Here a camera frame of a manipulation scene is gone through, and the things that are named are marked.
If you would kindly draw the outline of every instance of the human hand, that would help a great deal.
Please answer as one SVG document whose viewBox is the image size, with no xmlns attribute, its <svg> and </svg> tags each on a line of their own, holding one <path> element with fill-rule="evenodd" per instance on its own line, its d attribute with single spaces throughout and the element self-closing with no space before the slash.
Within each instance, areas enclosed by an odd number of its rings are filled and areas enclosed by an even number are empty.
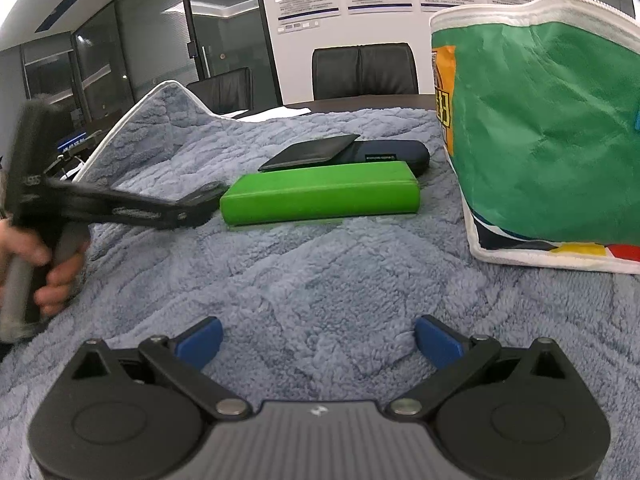
<svg viewBox="0 0 640 480">
<path fill-rule="evenodd" d="M 46 316 L 55 316 L 65 307 L 71 293 L 72 284 L 84 265 L 84 253 L 89 247 L 86 241 L 79 251 L 66 262 L 51 269 L 47 274 L 47 285 L 38 289 L 34 301 Z M 4 290 L 6 266 L 10 255 L 17 254 L 24 260 L 41 267 L 51 261 L 52 254 L 34 231 L 11 227 L 8 220 L 0 221 L 0 308 Z"/>
</svg>

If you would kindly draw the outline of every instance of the door frame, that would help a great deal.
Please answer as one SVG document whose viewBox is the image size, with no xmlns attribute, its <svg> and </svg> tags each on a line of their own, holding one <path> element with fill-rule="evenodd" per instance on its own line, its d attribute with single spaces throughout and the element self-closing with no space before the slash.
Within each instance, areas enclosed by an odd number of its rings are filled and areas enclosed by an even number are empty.
<svg viewBox="0 0 640 480">
<path fill-rule="evenodd" d="M 202 81 L 207 78 L 204 70 L 204 64 L 202 56 L 201 46 L 198 43 L 196 36 L 195 26 L 193 23 L 193 13 L 191 12 L 191 1 L 183 0 L 184 2 L 184 15 L 187 19 L 187 29 L 189 30 L 189 39 L 195 46 L 196 56 L 193 59 L 196 63 L 196 70 L 198 72 L 198 79 Z M 264 0 L 258 0 L 258 11 L 260 12 L 260 20 L 262 21 L 262 32 L 264 33 L 264 41 L 267 46 L 267 55 L 269 57 L 269 65 L 271 67 L 271 77 L 273 79 L 273 87 L 276 91 L 276 101 L 279 106 L 282 106 L 282 92 L 280 91 L 280 81 L 278 80 L 278 72 L 276 70 L 275 57 L 273 56 L 273 45 L 271 44 L 271 35 L 269 32 L 269 23 L 267 22 L 267 15 L 264 10 Z"/>
</svg>

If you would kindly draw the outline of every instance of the chair backrest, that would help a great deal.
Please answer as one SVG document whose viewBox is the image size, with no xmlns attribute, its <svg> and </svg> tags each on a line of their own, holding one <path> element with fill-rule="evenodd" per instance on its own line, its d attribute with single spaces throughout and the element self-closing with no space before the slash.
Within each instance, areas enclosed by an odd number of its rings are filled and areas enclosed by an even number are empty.
<svg viewBox="0 0 640 480">
<path fill-rule="evenodd" d="M 407 43 L 318 48 L 311 64 L 314 99 L 418 93 Z"/>
<path fill-rule="evenodd" d="M 248 67 L 189 83 L 187 88 L 215 114 L 254 109 L 254 85 Z"/>
</svg>

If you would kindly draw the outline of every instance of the white zipper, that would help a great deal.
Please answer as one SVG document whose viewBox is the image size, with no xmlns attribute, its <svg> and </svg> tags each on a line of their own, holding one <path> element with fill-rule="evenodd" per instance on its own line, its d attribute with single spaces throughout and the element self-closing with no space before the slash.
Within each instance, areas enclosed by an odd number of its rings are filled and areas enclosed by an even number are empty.
<svg viewBox="0 0 640 480">
<path fill-rule="evenodd" d="M 581 28 L 640 54 L 640 23 L 598 0 L 533 0 L 521 5 L 470 4 L 436 12 L 431 31 L 503 23 L 529 27 L 561 22 Z"/>
</svg>

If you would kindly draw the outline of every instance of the conference table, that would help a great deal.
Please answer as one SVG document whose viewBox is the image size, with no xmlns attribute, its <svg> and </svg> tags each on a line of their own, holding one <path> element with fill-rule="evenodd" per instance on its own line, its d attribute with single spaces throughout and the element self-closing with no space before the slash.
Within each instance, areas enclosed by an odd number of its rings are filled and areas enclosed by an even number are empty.
<svg viewBox="0 0 640 480">
<path fill-rule="evenodd" d="M 322 99 L 285 105 L 287 108 L 309 108 L 312 114 L 329 112 L 356 112 L 366 108 L 381 110 L 382 108 L 416 108 L 418 110 L 435 110 L 436 101 L 433 94 L 403 94 L 403 95 L 361 95 L 357 97 L 341 97 L 337 99 Z M 264 110 L 249 110 L 238 115 L 235 119 L 249 117 Z"/>
</svg>

